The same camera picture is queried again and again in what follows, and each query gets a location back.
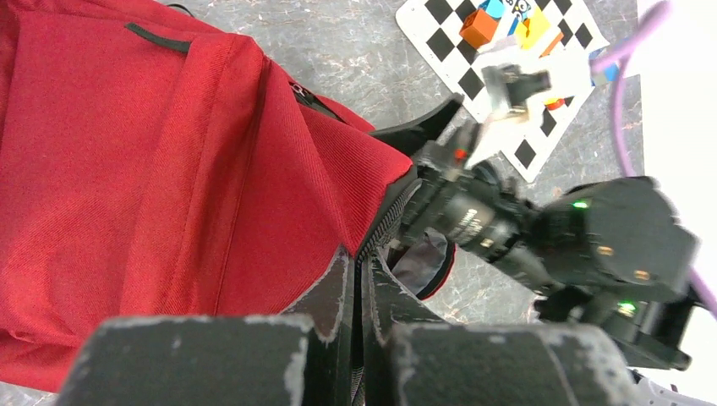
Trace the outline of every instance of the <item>backpack strap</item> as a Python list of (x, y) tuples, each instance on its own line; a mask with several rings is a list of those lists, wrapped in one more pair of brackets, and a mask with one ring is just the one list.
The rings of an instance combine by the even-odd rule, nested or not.
[(129, 23), (124, 27), (153, 44), (156, 44), (160, 47), (173, 49), (177, 52), (189, 53), (189, 47), (191, 47), (192, 45), (191, 41), (178, 41), (170, 38), (165, 38), (163, 36), (158, 36), (157, 34), (149, 32), (148, 30), (140, 27), (135, 23)]
[(192, 12), (189, 11), (189, 9), (184, 7), (182, 4), (172, 3), (172, 4), (168, 4), (167, 7), (176, 8), (176, 9), (182, 11), (183, 13), (188, 14), (190, 17), (196, 18), (196, 16), (194, 14), (192, 14)]
[(423, 148), (426, 142), (438, 140), (438, 137), (458, 113), (462, 102), (463, 96), (453, 93), (438, 107), (413, 121), (376, 130), (370, 134), (404, 155), (413, 156)]

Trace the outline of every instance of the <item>green led light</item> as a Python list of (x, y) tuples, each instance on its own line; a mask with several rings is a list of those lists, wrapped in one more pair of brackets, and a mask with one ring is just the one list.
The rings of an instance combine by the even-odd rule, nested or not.
[(629, 314), (635, 313), (635, 311), (638, 309), (638, 307), (631, 302), (620, 302), (620, 304), (618, 304), (618, 306), (620, 306), (620, 310), (622, 312), (629, 313)]
[(574, 203), (572, 203), (572, 206), (576, 209), (587, 209), (588, 208), (588, 202), (585, 200), (578, 200)]
[(620, 308), (627, 310), (627, 311), (635, 311), (638, 309), (634, 304), (632, 304), (630, 302), (621, 302)]

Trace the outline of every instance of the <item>gray marble floor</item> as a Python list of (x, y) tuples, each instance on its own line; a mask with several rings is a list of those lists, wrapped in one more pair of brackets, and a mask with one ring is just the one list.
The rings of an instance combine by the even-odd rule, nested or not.
[[(404, 0), (183, 0), (199, 18), (223, 30), (253, 36), (267, 54), (312, 91), (337, 99), (386, 127), (428, 112), (448, 89), (404, 38), (394, 20)], [(637, 23), (634, 0), (586, 0), (610, 42)], [(576, 184), (619, 175), (612, 154), (607, 110), (609, 88), (583, 106), (542, 173), (522, 184), (542, 204)], [(643, 167), (639, 78), (628, 80), (624, 130), (635, 165)], [(462, 112), (462, 118), (468, 118)], [(518, 176), (500, 156), (494, 164)], [(429, 307), (460, 323), (530, 320), (533, 295), (470, 254), (460, 253), (450, 279)], [(0, 383), (0, 405), (41, 406), (52, 395)]]

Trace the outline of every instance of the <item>yellow block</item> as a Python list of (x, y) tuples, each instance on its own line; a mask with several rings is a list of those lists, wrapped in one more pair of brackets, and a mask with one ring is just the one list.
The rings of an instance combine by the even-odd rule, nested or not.
[(516, 36), (517, 43), (520, 44), (521, 47), (525, 48), (524, 44), (526, 38), (528, 37), (528, 27), (526, 27), (525, 24), (523, 24), (522, 22), (518, 23), (518, 25), (516, 25), (515, 31), (513, 31), (513, 35)]
[(523, 49), (530, 49), (535, 45), (550, 28), (550, 21), (545, 17), (539, 8), (533, 11), (533, 15), (516, 27), (515, 34)]

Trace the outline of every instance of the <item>blue block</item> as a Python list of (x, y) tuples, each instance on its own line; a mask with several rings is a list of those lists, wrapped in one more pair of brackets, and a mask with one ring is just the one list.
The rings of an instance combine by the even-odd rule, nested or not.
[(494, 19), (500, 19), (506, 11), (506, 5), (501, 0), (486, 0), (480, 8)]
[(590, 60), (593, 60), (593, 59), (597, 58), (598, 56), (600, 56), (600, 54), (601, 54), (604, 50), (605, 50), (605, 48), (600, 48), (600, 49), (596, 49), (596, 50), (592, 51), (592, 52), (590, 53)]
[(513, 25), (511, 25), (511, 29), (508, 31), (508, 36), (512, 36), (513, 34), (515, 34), (515, 29), (517, 28), (518, 23), (520, 23), (520, 21), (518, 21), (517, 19), (513, 20)]
[(617, 78), (617, 74), (620, 72), (620, 68), (617, 67), (617, 63), (613, 63), (609, 68), (605, 70), (605, 77), (608, 81), (613, 81)]

